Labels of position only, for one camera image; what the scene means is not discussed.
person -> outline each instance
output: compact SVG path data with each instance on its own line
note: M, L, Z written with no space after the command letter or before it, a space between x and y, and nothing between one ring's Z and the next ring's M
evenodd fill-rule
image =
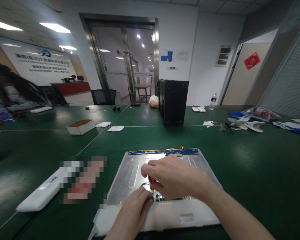
M159 107L159 97L157 97L156 95L152 95L149 99L149 105L152 108L158 108Z
M192 196L207 204L232 240L274 239L251 213L214 183L205 172L175 155L150 160L141 167L141 174L158 181L152 183L150 188L160 192L166 200ZM152 202L151 192L144 187L133 192L123 203L105 239L134 239L143 226Z
M0 64L0 105L11 112L40 106L52 106L44 92L34 83Z
M78 81L78 79L77 79L77 76L76 75L71 75L71 77L70 78L72 78L74 81Z

window blind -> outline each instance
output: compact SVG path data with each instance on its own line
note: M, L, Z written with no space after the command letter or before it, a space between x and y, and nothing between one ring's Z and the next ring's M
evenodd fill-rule
M300 38L260 106L300 119Z

red chinese fu sign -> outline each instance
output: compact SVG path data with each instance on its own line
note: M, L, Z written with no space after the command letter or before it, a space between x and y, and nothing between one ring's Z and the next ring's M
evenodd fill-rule
M250 57L248 57L246 60L243 61L244 64L246 65L247 69L250 70L253 68L255 65L257 65L259 62L261 62L257 52L252 54Z

door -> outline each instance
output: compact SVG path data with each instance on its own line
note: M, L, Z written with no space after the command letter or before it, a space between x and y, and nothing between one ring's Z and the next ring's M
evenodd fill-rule
M233 70L229 86L222 101L222 105L243 105L253 87L254 80L261 68L271 43L245 43L243 44L236 66ZM260 62L254 65L245 65L244 61L254 53L258 54Z
M142 102L145 92L136 91L136 87L139 90L144 87L142 83L151 84L151 77L145 72L154 72L154 27L98 22L90 23L89 27L102 89L115 89L121 99L128 97L131 104Z

cardboard box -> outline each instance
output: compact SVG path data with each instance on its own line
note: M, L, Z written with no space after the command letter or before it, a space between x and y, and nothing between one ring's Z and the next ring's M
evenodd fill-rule
M95 128L96 124L93 120L83 119L79 122L75 122L67 126L67 129L72 135L83 135L86 132L89 132L91 129Z

